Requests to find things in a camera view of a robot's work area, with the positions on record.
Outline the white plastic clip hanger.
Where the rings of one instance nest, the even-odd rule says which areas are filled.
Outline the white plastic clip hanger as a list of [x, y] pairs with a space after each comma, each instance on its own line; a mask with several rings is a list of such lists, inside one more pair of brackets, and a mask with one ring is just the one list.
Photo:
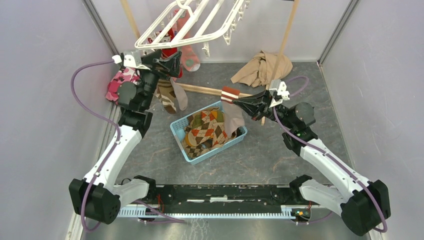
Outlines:
[[[249, 0], [174, 0], [140, 35], [134, 47], [153, 51], [202, 44], [202, 51], [209, 58], [210, 42], [222, 38], [226, 45], [231, 44], [232, 33], [249, 5]], [[164, 42], [165, 34], [175, 26], [185, 10], [189, 19], [171, 41]]]

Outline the orange white striped beige sock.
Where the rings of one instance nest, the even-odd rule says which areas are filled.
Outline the orange white striped beige sock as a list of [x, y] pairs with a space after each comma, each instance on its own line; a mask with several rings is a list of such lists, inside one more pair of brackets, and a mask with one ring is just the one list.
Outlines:
[[170, 80], [170, 83], [173, 87], [175, 98], [178, 101], [179, 109], [184, 111], [188, 107], [188, 97], [187, 97], [187, 94], [186, 94], [185, 90], [183, 89], [183, 87], [180, 86], [176, 82], [176, 80], [177, 79], [175, 77], [172, 77], [171, 80]]

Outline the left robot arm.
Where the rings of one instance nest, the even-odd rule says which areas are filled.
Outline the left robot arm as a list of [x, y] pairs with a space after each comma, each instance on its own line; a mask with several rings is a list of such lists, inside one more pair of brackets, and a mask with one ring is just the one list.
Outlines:
[[153, 114], [149, 109], [159, 81], [181, 76], [181, 57], [180, 51], [164, 57], [160, 49], [147, 55], [136, 50], [113, 56], [112, 62], [120, 66], [108, 85], [109, 100], [121, 110], [119, 120], [110, 121], [115, 134], [93, 168], [82, 179], [73, 179], [68, 187], [73, 209], [85, 230], [87, 219], [111, 224], [127, 205], [156, 200], [154, 179], [135, 176], [121, 185], [116, 185], [116, 179], [151, 125]]

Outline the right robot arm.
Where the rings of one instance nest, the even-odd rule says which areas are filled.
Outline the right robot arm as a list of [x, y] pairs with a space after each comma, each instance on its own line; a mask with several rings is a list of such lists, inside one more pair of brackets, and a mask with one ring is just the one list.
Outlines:
[[337, 157], [312, 131], [316, 122], [314, 107], [300, 102], [292, 107], [282, 104], [283, 98], [268, 90], [241, 97], [233, 103], [252, 120], [266, 117], [283, 129], [286, 147], [312, 164], [332, 184], [325, 186], [312, 177], [302, 175], [290, 184], [289, 199], [295, 204], [317, 203], [341, 217], [346, 227], [358, 236], [371, 230], [388, 231], [391, 216], [389, 189], [381, 180], [371, 181]]

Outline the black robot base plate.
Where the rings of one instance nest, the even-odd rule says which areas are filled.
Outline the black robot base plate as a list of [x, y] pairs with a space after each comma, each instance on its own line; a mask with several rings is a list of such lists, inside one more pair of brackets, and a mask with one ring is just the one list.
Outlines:
[[119, 217], [143, 223], [189, 219], [307, 220], [312, 202], [288, 185], [275, 184], [165, 184], [119, 212]]

